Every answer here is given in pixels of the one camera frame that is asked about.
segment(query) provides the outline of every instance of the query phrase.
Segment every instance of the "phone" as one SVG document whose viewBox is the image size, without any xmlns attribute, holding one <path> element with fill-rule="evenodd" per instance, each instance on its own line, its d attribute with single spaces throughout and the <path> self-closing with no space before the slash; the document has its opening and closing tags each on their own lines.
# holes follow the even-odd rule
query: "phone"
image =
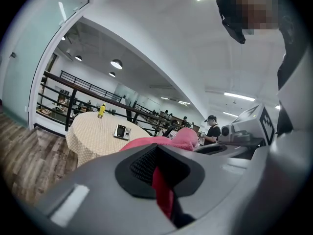
<svg viewBox="0 0 313 235">
<path fill-rule="evenodd" d="M 114 132 L 114 137 L 129 140 L 131 137 L 131 130 L 131 128 L 118 124 Z"/>
</svg>

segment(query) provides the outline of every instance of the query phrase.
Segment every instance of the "yellow bottle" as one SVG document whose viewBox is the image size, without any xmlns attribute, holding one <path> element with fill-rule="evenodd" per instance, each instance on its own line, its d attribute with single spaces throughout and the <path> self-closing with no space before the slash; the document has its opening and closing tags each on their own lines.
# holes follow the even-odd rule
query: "yellow bottle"
<svg viewBox="0 0 313 235">
<path fill-rule="evenodd" d="M 98 112 L 98 118 L 102 118 L 103 117 L 103 114 L 104 114 L 105 110 L 106 110 L 106 104 L 103 103 L 103 105 L 100 106 L 100 110 Z"/>
</svg>

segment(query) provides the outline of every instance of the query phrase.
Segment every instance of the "round table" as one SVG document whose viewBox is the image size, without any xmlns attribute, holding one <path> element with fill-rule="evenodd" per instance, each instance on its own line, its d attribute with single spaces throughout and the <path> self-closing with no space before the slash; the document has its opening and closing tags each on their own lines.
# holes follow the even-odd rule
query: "round table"
<svg viewBox="0 0 313 235">
<path fill-rule="evenodd" d="M 114 137 L 118 124 L 131 128 L 130 141 L 150 135 L 139 126 L 109 114 L 97 117 L 97 112 L 79 114 L 66 134 L 67 145 L 77 153 L 78 165 L 108 154 L 118 152 L 129 141 Z"/>
</svg>

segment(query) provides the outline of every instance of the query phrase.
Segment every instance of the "glass door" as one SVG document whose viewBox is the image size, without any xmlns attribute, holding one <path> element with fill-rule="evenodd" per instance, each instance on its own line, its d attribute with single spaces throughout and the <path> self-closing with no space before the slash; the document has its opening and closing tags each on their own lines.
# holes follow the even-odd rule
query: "glass door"
<svg viewBox="0 0 313 235">
<path fill-rule="evenodd" d="M 85 4 L 86 0 L 46 0 L 21 34 L 10 57 L 2 96 L 3 111 L 19 124 L 28 126 L 31 85 L 46 47 L 62 24 Z"/>
</svg>

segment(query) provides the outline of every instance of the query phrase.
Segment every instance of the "door frame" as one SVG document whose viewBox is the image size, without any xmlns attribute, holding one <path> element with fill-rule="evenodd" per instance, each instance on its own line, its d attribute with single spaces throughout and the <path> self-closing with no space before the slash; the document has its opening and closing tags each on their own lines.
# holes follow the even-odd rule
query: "door frame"
<svg viewBox="0 0 313 235">
<path fill-rule="evenodd" d="M 93 4 L 94 0 L 88 0 L 88 3 L 85 4 L 82 8 L 77 10 L 74 15 L 72 15 L 63 25 L 61 25 L 60 29 L 55 33 L 48 46 L 46 47 L 41 59 L 36 68 L 36 72 L 34 74 L 33 82 L 30 89 L 29 101 L 28 101 L 28 128 L 32 130 L 34 128 L 34 124 L 36 123 L 36 108 L 37 108 L 37 98 L 39 92 L 39 84 L 43 77 L 45 68 L 49 62 L 49 59 L 62 37 L 69 31 L 69 29 L 83 17 L 84 11 L 89 8 Z"/>
</svg>

